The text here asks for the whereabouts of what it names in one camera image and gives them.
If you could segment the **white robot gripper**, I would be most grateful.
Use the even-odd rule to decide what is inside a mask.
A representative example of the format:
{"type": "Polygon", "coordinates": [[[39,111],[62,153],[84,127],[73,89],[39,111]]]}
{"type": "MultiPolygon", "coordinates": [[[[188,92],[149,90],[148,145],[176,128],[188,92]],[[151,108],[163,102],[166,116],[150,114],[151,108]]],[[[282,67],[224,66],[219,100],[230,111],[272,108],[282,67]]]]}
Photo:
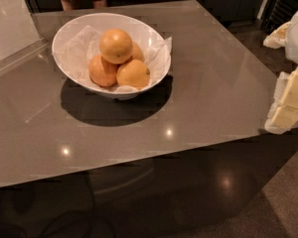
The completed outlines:
{"type": "MultiPolygon", "coordinates": [[[[285,48],[286,57],[298,64],[298,11],[290,22],[268,35],[263,45],[271,49],[285,48]]],[[[273,134],[283,134],[298,122],[298,66],[291,73],[279,74],[273,99],[264,129],[273,134]]]]}

